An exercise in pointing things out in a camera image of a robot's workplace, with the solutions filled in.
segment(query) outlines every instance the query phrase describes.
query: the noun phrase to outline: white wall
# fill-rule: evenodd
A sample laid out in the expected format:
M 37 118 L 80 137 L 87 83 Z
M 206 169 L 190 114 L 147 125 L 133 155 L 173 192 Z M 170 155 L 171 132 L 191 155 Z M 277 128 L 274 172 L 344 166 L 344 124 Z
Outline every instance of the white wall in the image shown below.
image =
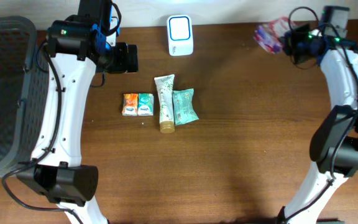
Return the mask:
M 80 0 L 0 0 L 0 16 L 25 16 L 38 29 L 48 28 L 54 20 L 76 14 Z M 188 14 L 194 24 L 262 22 L 274 20 L 298 6 L 313 8 L 318 16 L 324 5 L 351 8 L 358 19 L 358 0 L 115 0 L 122 12 L 122 27 L 164 26 L 168 16 Z M 306 12 L 295 19 L 312 20 Z

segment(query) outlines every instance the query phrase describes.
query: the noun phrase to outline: tube with gold cap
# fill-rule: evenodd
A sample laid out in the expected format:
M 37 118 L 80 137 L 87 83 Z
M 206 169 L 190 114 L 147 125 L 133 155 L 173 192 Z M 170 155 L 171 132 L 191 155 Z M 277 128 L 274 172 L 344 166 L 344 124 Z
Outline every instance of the tube with gold cap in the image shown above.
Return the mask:
M 175 75 L 154 78 L 160 100 L 160 131 L 164 134 L 175 131 L 173 117 L 172 91 Z

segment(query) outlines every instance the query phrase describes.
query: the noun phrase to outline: brown table surface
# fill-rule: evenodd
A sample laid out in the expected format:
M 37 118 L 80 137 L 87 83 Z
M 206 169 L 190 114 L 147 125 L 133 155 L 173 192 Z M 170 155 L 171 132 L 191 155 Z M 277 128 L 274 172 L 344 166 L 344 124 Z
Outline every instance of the brown table surface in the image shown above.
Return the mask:
M 310 166 L 309 143 L 330 112 L 324 75 L 295 68 L 252 39 L 256 24 L 194 26 L 193 55 L 171 57 L 166 27 L 122 29 L 137 44 L 139 73 L 107 75 L 90 89 L 81 138 L 83 164 L 99 168 L 96 198 L 114 223 L 218 223 L 278 214 Z M 350 21 L 358 41 L 358 21 Z M 175 90 L 195 89 L 200 120 L 162 134 L 153 117 L 121 115 L 123 93 L 157 92 L 153 77 L 176 75 Z M 94 84 L 101 81 L 100 75 Z M 52 206 L 16 179 L 22 200 Z M 321 218 L 358 223 L 358 173 Z M 0 180 L 0 223 L 68 223 L 62 213 L 16 204 Z

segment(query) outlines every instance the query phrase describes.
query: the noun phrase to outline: teal packet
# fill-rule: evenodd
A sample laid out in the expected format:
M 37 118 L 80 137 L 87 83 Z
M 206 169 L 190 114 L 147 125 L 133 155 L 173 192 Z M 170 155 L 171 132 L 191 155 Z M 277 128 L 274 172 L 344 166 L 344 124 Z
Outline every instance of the teal packet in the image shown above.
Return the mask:
M 154 96 L 151 93 L 139 93 L 138 116 L 153 116 Z
M 193 109 L 194 89 L 173 91 L 173 107 L 175 114 L 175 125 L 187 124 L 198 120 Z

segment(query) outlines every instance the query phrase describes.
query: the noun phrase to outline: orange packet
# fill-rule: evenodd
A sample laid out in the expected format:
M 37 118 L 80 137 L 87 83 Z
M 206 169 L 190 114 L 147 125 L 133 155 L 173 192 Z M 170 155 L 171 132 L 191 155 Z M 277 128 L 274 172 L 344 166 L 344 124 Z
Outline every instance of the orange packet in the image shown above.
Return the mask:
M 124 107 L 122 115 L 137 116 L 137 93 L 124 94 Z

